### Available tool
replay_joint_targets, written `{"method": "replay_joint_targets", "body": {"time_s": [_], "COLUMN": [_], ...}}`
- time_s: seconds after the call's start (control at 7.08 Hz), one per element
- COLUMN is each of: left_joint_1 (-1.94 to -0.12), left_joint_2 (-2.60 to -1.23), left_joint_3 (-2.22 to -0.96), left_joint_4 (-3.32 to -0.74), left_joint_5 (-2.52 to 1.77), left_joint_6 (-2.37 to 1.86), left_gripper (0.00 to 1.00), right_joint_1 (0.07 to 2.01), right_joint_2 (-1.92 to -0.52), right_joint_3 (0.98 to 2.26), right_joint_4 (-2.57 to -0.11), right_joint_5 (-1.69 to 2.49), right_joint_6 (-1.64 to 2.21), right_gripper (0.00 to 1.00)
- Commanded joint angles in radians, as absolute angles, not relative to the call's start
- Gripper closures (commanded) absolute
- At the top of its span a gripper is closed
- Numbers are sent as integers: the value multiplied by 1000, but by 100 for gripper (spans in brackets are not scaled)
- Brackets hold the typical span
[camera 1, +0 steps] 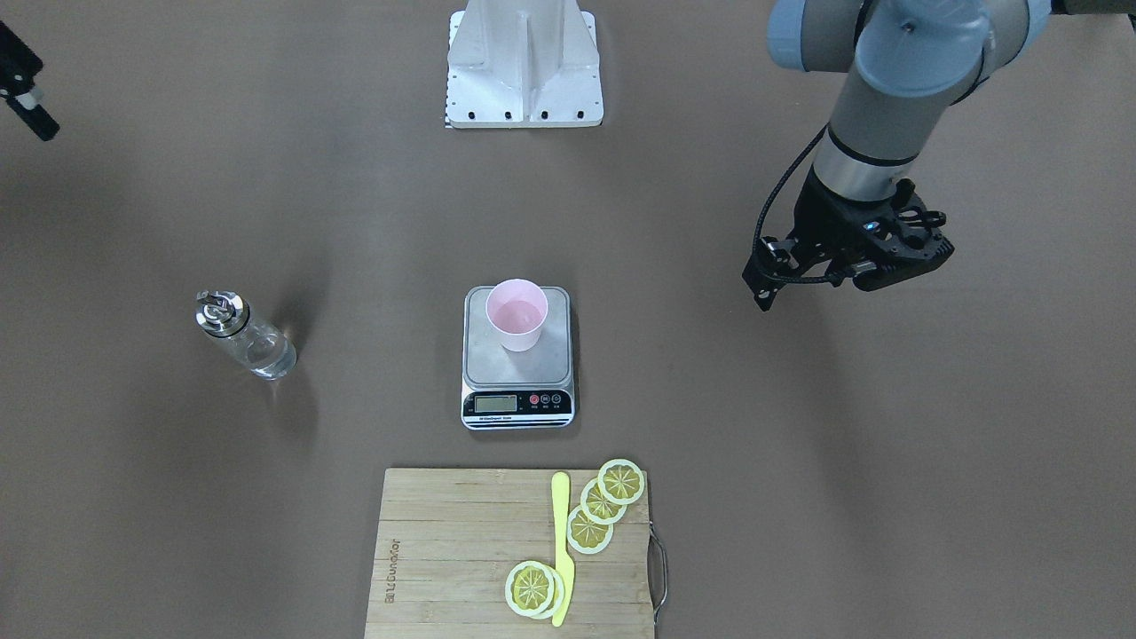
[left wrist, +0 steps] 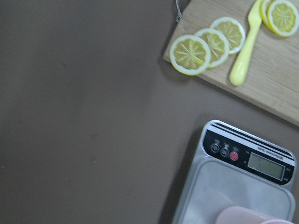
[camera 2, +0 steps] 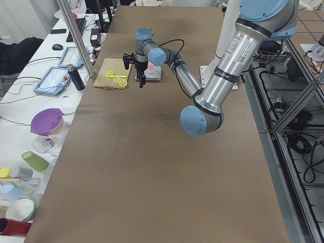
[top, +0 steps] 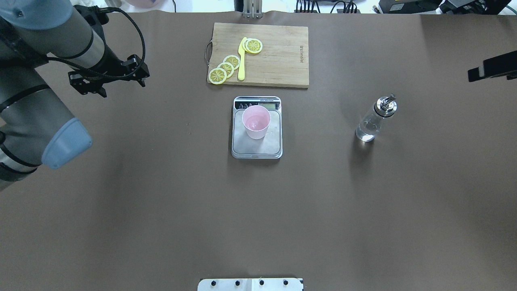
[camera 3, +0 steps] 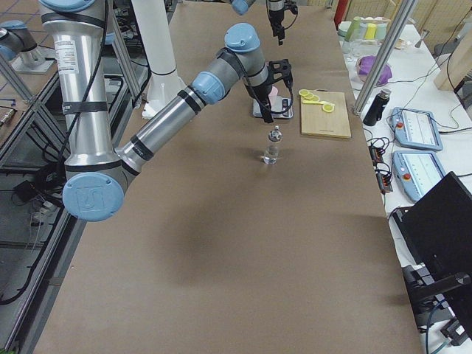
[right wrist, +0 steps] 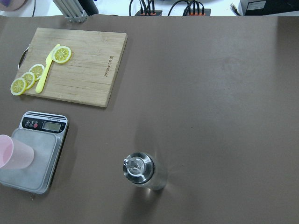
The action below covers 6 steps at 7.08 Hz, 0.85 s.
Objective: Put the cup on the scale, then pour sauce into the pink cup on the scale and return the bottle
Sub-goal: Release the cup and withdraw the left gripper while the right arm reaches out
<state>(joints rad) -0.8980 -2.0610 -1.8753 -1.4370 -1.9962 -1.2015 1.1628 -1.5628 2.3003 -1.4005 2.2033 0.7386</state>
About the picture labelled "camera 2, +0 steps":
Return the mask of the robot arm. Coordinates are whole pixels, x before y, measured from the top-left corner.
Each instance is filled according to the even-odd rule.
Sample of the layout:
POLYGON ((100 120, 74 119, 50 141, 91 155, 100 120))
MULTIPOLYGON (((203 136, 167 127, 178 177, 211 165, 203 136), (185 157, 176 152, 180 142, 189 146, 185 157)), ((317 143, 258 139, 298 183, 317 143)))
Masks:
POLYGON ((220 60, 214 62, 215 68, 205 86, 199 84, 180 51, 159 46, 146 28, 137 30, 135 51, 129 58, 123 57, 124 65, 135 65, 140 87, 145 85, 144 71, 149 62, 155 66, 168 65, 193 102, 180 113, 181 127, 189 135, 201 136, 221 127, 221 105, 261 43, 296 33, 298 11, 299 1, 229 1, 225 18, 234 20, 235 32, 220 60))

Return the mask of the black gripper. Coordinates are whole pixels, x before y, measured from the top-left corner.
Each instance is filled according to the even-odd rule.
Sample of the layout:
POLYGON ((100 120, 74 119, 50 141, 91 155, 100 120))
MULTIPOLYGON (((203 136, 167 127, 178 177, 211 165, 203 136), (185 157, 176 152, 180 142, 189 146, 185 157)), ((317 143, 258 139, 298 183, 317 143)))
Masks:
POLYGON ((136 74, 139 78, 139 87, 143 88, 143 85, 146 84, 146 76, 144 72, 148 67, 148 61, 140 62, 135 60, 134 65, 136 69, 136 74))

